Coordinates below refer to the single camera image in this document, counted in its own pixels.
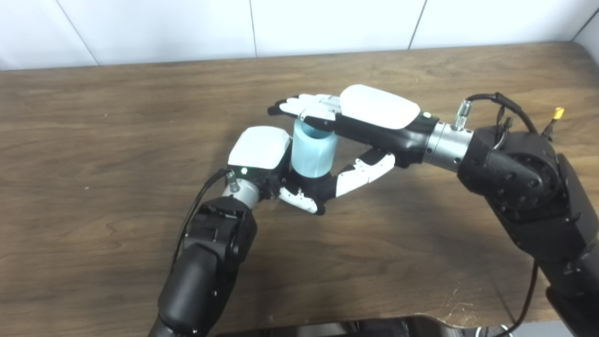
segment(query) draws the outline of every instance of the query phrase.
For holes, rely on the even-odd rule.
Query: black cable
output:
[[[500,333],[499,335],[495,335],[493,337],[504,337],[514,332],[522,323],[524,322],[524,318],[528,313],[528,307],[530,307],[530,302],[533,300],[534,294],[534,286],[537,283],[537,274],[539,274],[539,264],[535,260],[533,263],[533,272],[530,276],[530,285],[528,286],[528,293],[526,294],[526,299],[524,300],[524,305],[522,306],[522,312],[520,313],[520,317],[514,322],[514,325],[509,327],[506,331]]]
[[[501,106],[508,108],[510,111],[518,115],[520,119],[524,122],[529,132],[538,134],[537,128],[534,126],[534,123],[528,117],[528,115],[522,110],[522,107],[517,105],[514,101],[505,97],[502,93],[496,92],[494,94],[476,94],[466,98],[467,101],[479,101],[479,100],[489,100],[495,102]]]
[[[204,184],[202,189],[199,191],[198,195],[195,197],[195,200],[191,204],[191,208],[187,212],[187,215],[185,216],[185,220],[183,220],[183,223],[181,224],[181,229],[179,230],[179,236],[177,237],[177,244],[176,244],[175,250],[173,252],[173,257],[171,258],[171,268],[170,268],[169,273],[173,272],[175,262],[177,261],[177,256],[179,255],[179,249],[181,249],[181,243],[183,242],[185,230],[187,229],[187,225],[189,225],[191,220],[195,217],[195,214],[198,212],[199,202],[204,197],[204,194],[206,193],[206,191],[208,191],[208,189],[212,185],[214,185],[214,183],[217,182],[220,178],[224,177],[226,175],[226,173],[227,173],[227,170],[221,168],[217,172],[215,172],[212,175],[212,177],[208,178],[208,180],[206,181],[206,183]]]

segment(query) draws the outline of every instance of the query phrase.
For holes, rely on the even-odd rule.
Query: white wall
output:
[[[598,8],[599,0],[0,0],[0,70],[568,41]],[[593,40],[587,31],[597,25],[580,41]]]
[[[580,32],[575,42],[580,43],[599,64],[599,14]]]

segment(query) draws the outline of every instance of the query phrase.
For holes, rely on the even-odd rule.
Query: light blue cup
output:
[[[331,170],[338,138],[334,132],[317,130],[296,119],[291,166],[304,177],[322,177]]]

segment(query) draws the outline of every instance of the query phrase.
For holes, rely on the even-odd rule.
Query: wood grain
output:
[[[363,83],[450,121],[502,93],[539,128],[566,108],[555,147],[599,207],[599,71],[548,43],[0,73],[0,326],[4,336],[144,336],[180,222],[273,102]],[[470,128],[494,123],[476,103]],[[365,146],[340,140],[335,169]],[[220,191],[212,191],[212,197]],[[395,169],[317,217],[261,203],[259,231],[215,332],[423,314],[509,323],[531,259],[484,201],[435,167]],[[557,318],[539,280],[528,321]]]

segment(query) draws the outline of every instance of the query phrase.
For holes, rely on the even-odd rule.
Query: silver metal joint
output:
[[[226,182],[229,184],[231,192],[233,192],[233,193],[239,192],[240,187],[239,187],[239,183],[237,183],[237,177],[235,176],[235,172],[233,172],[233,171],[227,172]]]
[[[457,172],[472,139],[472,131],[454,130],[452,125],[439,122],[426,143],[422,161]]]
[[[235,184],[227,184],[222,196],[235,198],[253,209],[260,199],[260,189],[245,179],[239,179]]]
[[[468,119],[468,115],[470,114],[470,107],[472,102],[469,100],[463,100],[462,104],[459,105],[458,112],[455,114],[455,119],[453,120],[452,129],[455,131],[462,131],[466,126],[466,120]]]

